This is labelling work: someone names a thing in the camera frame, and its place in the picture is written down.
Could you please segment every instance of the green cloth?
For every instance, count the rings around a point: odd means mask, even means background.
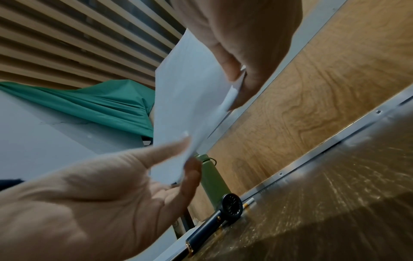
[[[0,90],[95,123],[150,138],[154,135],[148,115],[155,91],[132,80],[110,80],[77,90],[0,82]]]

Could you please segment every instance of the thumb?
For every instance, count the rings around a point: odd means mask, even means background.
[[[241,74],[241,63],[220,44],[209,46],[229,81],[236,81]]]
[[[188,148],[190,143],[191,138],[186,137],[180,141],[171,142],[165,145],[135,150],[132,153],[132,156],[140,161],[146,169],[150,169],[154,165],[178,156]]]
[[[171,189],[171,197],[165,199],[165,205],[160,211],[157,235],[163,234],[188,208],[201,181],[202,163],[190,158],[185,164],[185,177],[181,187]]]

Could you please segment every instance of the hand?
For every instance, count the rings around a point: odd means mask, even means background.
[[[190,159],[180,187],[148,170],[189,138],[65,168],[0,193],[0,260],[125,260],[150,246],[186,210],[200,183]]]
[[[214,54],[230,81],[247,75],[231,109],[254,96],[275,71],[302,21],[301,0],[172,0],[185,25]]]

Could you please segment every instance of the green water bottle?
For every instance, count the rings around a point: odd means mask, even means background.
[[[216,160],[208,155],[196,154],[195,157],[202,162],[202,179],[201,185],[206,192],[214,208],[219,206],[222,197],[231,193],[224,179],[216,169]]]

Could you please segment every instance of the white wall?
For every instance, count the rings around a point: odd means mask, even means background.
[[[0,91],[0,179],[30,180],[76,161],[143,147],[139,135],[73,117]],[[176,240],[169,229],[133,261],[150,261]]]

